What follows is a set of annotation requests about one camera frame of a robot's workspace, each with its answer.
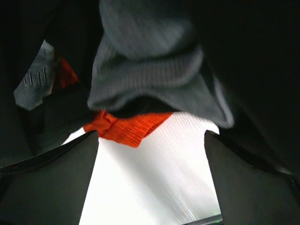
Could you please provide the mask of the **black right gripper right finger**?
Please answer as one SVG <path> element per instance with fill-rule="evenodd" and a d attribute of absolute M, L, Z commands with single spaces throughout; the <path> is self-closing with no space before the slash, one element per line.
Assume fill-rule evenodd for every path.
<path fill-rule="evenodd" d="M 204 146 L 225 225 L 298 225 L 295 177 L 207 130 Z"/>

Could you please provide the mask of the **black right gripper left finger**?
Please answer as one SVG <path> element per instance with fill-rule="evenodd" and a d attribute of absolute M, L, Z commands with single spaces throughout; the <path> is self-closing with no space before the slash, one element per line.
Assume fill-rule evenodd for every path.
<path fill-rule="evenodd" d="M 0 169 L 2 225 L 77 225 L 98 152 L 90 131 Z"/>

